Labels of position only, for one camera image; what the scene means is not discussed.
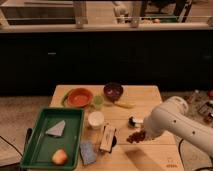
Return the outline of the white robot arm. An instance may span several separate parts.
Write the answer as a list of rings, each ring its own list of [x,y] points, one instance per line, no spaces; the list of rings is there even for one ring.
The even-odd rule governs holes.
[[[186,117],[188,109],[187,102],[178,96],[154,107],[143,119],[145,139],[153,140],[168,131],[213,157],[213,129]]]

